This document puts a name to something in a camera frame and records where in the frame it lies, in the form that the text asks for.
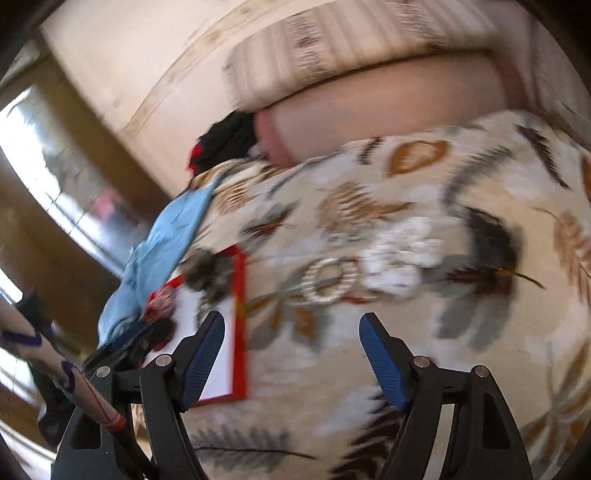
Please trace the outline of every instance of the pearl bracelet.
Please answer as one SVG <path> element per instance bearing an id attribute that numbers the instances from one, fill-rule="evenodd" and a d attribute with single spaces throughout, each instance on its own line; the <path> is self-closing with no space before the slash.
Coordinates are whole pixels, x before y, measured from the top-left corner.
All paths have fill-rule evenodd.
<path id="1" fill-rule="evenodd" d="M 331 265 L 338 265 L 343 273 L 338 285 L 329 294 L 324 295 L 318 292 L 316 287 L 320 272 Z M 310 303 L 327 305 L 340 300 L 351 291 L 359 278 L 359 267 L 357 263 L 349 258 L 323 258 L 308 267 L 301 283 L 301 291 L 304 298 Z"/>

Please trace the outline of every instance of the cushion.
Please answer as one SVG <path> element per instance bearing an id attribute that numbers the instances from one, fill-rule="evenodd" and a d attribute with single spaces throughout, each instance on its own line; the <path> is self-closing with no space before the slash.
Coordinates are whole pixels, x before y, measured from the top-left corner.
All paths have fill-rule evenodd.
<path id="1" fill-rule="evenodd" d="M 472 0 L 338 0 L 241 41 L 226 77 L 236 107 L 253 112 L 351 70 L 433 51 L 491 47 L 496 38 Z"/>
<path id="2" fill-rule="evenodd" d="M 500 75 L 495 58 L 457 52 L 354 72 L 257 112 L 256 137 L 269 161 L 285 167 L 349 141 L 463 125 L 523 106 L 518 75 Z"/>

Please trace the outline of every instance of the fabric pile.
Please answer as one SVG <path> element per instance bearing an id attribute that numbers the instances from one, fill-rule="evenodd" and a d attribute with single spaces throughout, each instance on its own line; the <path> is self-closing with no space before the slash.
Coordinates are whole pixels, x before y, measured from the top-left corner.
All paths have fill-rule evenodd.
<path id="1" fill-rule="evenodd" d="M 191 151 L 189 169 L 199 175 L 226 160 L 245 158 L 256 144 L 254 115 L 234 111 L 215 123 Z"/>

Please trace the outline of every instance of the blue cloth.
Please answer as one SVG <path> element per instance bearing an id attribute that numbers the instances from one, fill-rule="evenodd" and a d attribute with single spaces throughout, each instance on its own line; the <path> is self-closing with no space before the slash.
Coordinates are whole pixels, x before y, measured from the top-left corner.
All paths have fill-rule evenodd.
<path id="1" fill-rule="evenodd" d="M 191 245 L 219 179 L 204 189 L 179 195 L 158 215 L 125 267 L 121 285 L 100 314 L 99 346 L 114 340 L 136 322 L 150 293 L 168 280 Z"/>

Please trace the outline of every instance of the metal screw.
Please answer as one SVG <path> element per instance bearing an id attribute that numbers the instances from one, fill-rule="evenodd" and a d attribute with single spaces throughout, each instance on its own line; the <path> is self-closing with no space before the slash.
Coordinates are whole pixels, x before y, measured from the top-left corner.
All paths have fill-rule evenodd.
<path id="1" fill-rule="evenodd" d="M 107 375 L 111 373 L 111 369 L 106 365 L 104 367 L 99 367 L 96 369 L 96 376 L 100 378 L 105 378 Z"/>
<path id="2" fill-rule="evenodd" d="M 166 367 L 172 361 L 173 358 L 170 355 L 160 355 L 156 359 L 156 365 L 158 365 L 159 367 Z"/>
<path id="3" fill-rule="evenodd" d="M 431 361 L 426 356 L 417 355 L 414 358 L 414 364 L 419 368 L 425 368 L 431 364 Z"/>
<path id="4" fill-rule="evenodd" d="M 478 365 L 478 367 L 476 367 L 474 369 L 474 373 L 476 375 L 478 375 L 480 378 L 486 378 L 486 377 L 488 377 L 491 374 L 488 371 L 487 367 L 484 367 L 483 365 Z"/>

